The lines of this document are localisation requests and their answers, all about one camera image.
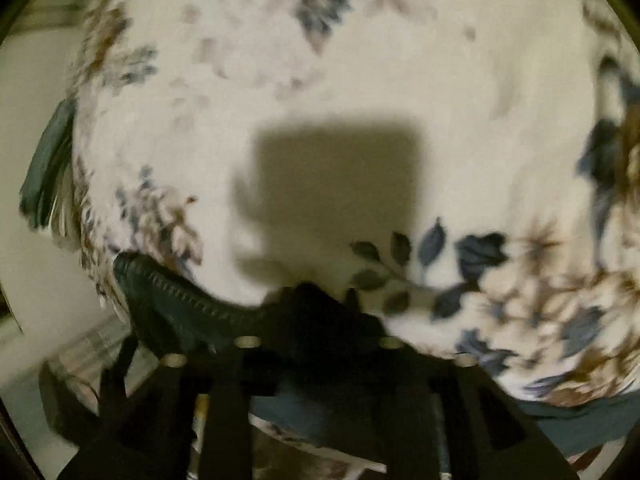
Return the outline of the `dark green denim pant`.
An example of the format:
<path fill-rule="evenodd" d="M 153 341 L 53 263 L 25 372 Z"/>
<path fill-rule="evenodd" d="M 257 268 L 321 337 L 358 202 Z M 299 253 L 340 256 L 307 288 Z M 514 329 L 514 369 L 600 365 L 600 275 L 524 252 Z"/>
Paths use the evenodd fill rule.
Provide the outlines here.
<path fill-rule="evenodd" d="M 370 356 L 378 338 L 394 337 L 377 318 L 364 313 L 361 297 L 365 292 L 382 292 L 384 312 L 399 318 L 407 312 L 416 288 L 409 282 L 391 288 L 390 276 L 376 270 L 381 263 L 376 247 L 358 242 L 354 248 L 368 267 L 355 275 L 343 300 L 305 282 L 278 289 L 257 308 L 210 296 L 187 280 L 181 269 L 168 269 L 149 256 L 119 252 L 115 288 L 124 295 L 129 309 L 130 336 L 139 341 L 125 377 L 126 393 L 132 396 L 169 353 L 189 354 L 202 347 L 217 353 L 239 336 L 256 335 L 269 347 L 260 369 L 270 389 L 250 402 L 252 435 L 260 432 L 293 451 L 332 452 L 340 460 L 362 460 L 367 468 L 382 465 L 369 458 L 373 442 L 369 408 L 372 388 L 378 382 L 372 375 Z M 396 340 L 420 353 L 415 344 Z M 491 349 L 478 330 L 465 330 L 454 344 L 454 356 L 439 360 L 474 364 L 500 389 L 498 378 L 507 356 L 503 350 Z M 606 474 L 608 478 L 631 478 L 636 473 L 637 393 L 558 408 L 502 392 L 567 461 L 572 455 L 624 439 L 620 456 Z M 89 411 L 75 398 L 66 403 L 77 408 L 77 417 L 66 420 L 63 434 L 81 446 L 98 422 L 99 409 Z"/>

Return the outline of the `floral cream fleece blanket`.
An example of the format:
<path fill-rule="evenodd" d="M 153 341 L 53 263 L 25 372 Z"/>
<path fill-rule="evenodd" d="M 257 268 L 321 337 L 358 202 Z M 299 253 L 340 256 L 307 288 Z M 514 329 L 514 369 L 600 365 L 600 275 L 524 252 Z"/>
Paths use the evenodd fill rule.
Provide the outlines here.
<path fill-rule="evenodd" d="M 465 330 L 498 386 L 574 408 L 639 396 L 639 20 L 622 0 L 89 0 L 44 140 L 73 228 L 131 327 L 137 252 L 257 308 L 311 282 L 343 300 L 380 253 L 424 356 Z M 386 478 L 253 434 L 251 479 Z"/>

